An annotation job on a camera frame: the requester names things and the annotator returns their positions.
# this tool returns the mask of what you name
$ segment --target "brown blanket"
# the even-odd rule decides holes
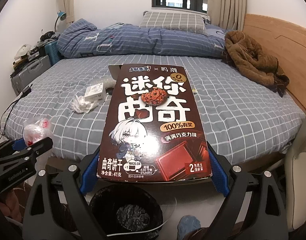
[[[290,80],[279,67],[276,57],[266,54],[255,39],[241,31],[226,33],[225,47],[243,76],[283,97]]]

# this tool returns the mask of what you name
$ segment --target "mattress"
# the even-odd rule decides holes
[[[88,114],[72,112],[71,101],[75,94],[84,95],[92,82],[110,75],[108,65],[123,63],[184,66],[192,88],[197,90],[195,100],[206,139],[231,164],[285,150],[305,117],[288,94],[281,98],[220,59],[97,56],[61,60],[36,78],[32,92],[13,109],[6,135],[21,138],[23,121],[41,115],[52,122],[55,156],[81,160],[92,154],[101,143],[111,96]]]

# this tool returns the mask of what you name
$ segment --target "white hair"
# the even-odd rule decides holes
[[[123,134],[126,132],[128,132],[130,136],[138,134],[141,137],[146,137],[148,135],[143,124],[141,124],[139,120],[130,117],[119,122],[114,130],[110,132],[109,136],[117,144],[120,144],[123,141]]]

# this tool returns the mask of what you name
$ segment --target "bed frame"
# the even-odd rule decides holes
[[[277,57],[290,79],[289,94],[306,112],[306,29],[284,20],[246,14],[243,31]]]

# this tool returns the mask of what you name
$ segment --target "lamp shade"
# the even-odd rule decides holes
[[[59,16],[61,21],[66,19],[66,12],[59,11],[57,15]]]

